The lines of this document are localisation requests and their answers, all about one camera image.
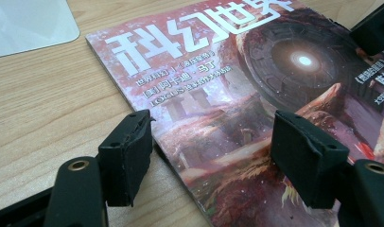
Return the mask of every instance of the wood grain surface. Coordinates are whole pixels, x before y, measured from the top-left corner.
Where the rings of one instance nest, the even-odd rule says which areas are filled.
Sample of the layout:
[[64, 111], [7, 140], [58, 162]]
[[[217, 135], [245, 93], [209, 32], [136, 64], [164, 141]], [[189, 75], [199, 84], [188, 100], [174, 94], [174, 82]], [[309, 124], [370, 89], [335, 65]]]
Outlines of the wood grain surface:
[[[97, 147], [131, 112], [84, 37], [132, 18], [199, 1], [69, 0], [80, 37], [0, 58], [0, 209], [53, 185], [57, 169]], [[384, 0], [305, 0], [352, 27]], [[109, 208], [111, 226], [208, 226], [153, 152], [133, 208]]]

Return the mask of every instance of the magazine cover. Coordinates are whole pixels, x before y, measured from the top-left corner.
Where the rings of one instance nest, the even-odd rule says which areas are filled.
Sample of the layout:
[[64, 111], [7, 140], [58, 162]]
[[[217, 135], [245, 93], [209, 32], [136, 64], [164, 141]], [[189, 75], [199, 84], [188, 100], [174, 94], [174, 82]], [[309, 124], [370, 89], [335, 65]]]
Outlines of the magazine cover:
[[384, 54], [295, 0], [209, 0], [89, 34], [114, 83], [213, 226], [338, 226], [270, 158], [274, 112], [295, 112], [384, 163]]

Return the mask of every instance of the clamp jaw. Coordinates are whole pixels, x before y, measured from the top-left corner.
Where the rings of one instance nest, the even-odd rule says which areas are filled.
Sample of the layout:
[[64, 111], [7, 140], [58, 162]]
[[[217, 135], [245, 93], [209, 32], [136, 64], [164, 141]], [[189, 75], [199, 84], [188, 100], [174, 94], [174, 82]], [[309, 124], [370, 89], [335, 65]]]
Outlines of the clamp jaw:
[[339, 223], [384, 226], [384, 165], [347, 162], [349, 150], [301, 116], [277, 111], [271, 158], [306, 206], [331, 209], [340, 201]]
[[368, 54], [384, 50], [384, 4], [354, 26], [350, 36]]
[[153, 150], [149, 110], [131, 113], [98, 155], [64, 163], [55, 184], [0, 210], [0, 226], [108, 226], [107, 207], [133, 206]]

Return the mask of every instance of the metal screw hole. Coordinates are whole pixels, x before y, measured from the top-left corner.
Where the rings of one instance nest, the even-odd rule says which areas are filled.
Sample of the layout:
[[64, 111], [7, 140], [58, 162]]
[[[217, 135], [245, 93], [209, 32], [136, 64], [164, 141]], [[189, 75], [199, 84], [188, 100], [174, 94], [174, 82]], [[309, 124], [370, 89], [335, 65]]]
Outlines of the metal screw hole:
[[384, 166], [369, 163], [369, 164], [366, 164], [366, 168], [373, 171], [374, 173], [384, 175]]
[[72, 164], [68, 167], [68, 169], [71, 170], [71, 171], [79, 171], [79, 170], [83, 170], [83, 169], [86, 168], [88, 165], [89, 165], [89, 162], [88, 162], [88, 161], [80, 160], [80, 161], [76, 161], [76, 162], [72, 163]]

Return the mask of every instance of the white light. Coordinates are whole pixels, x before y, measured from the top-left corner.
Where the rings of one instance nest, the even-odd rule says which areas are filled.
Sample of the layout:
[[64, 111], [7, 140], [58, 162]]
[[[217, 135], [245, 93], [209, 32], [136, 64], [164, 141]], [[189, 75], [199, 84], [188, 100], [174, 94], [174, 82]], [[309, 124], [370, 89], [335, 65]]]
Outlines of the white light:
[[305, 56], [299, 57], [298, 61], [304, 66], [309, 66], [310, 64], [312, 64], [312, 60]]

